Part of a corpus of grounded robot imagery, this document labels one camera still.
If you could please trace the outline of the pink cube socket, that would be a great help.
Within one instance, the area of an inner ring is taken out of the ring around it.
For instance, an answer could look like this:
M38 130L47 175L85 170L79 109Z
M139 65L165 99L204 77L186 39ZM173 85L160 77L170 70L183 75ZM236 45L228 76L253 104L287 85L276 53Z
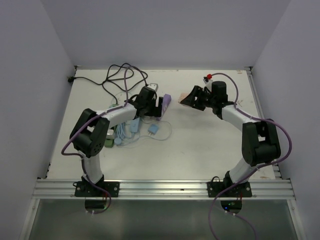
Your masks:
M182 93L179 96L178 103L183 106L190 107L189 93L186 93L186 92Z

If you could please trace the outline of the blue USB charger plug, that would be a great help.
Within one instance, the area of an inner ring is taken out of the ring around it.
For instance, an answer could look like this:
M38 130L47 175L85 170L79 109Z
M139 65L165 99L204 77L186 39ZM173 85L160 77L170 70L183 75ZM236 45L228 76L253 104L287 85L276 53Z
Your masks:
M150 135L155 135L157 132L158 132L158 130L159 130L159 126L158 125L156 125L156 124L151 124L150 126L149 126L149 128L148 128L148 133L150 134Z

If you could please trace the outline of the blue power strip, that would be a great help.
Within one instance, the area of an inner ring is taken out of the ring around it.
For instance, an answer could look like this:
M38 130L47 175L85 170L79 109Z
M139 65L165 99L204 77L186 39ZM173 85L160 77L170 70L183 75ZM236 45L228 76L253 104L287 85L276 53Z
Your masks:
M133 134L138 133L140 126L140 118L135 118L130 121L129 131Z

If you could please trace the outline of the purple USB power strip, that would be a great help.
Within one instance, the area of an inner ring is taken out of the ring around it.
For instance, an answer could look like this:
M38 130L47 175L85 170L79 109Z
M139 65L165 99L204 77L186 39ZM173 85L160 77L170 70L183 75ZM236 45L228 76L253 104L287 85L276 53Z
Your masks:
M163 96L160 119L164 116L164 114L165 114L167 108L169 107L171 101L172 101L172 96L170 94L165 94Z

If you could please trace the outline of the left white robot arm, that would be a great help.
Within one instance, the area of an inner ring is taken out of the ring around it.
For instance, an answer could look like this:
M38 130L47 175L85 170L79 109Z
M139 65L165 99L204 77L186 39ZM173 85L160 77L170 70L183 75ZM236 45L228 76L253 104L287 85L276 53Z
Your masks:
M138 94L127 99L122 105L104 111L94 111L90 108L83 110L61 154L67 156L65 150L73 144L75 155L81 159L83 178L88 182L86 190L92 196L99 196L104 190L104 184L101 182L104 175L100 166L100 152L104 147L108 130L144 116L161 117L163 101L164 98L157 96L155 89L144 86Z

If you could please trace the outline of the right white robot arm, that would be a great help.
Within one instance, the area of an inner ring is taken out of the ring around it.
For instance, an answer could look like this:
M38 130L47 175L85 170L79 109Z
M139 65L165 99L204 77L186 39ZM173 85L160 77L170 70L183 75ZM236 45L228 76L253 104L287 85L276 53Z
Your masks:
M274 124L241 113L235 103L229 100L225 82L210 80L209 83L211 87L196 85L190 93L182 93L179 103L200 111L211 108L218 118L241 131L242 158L234 168L227 171L222 185L223 192L232 197L241 190L239 181L247 182L248 175L257 167L280 157L281 147Z

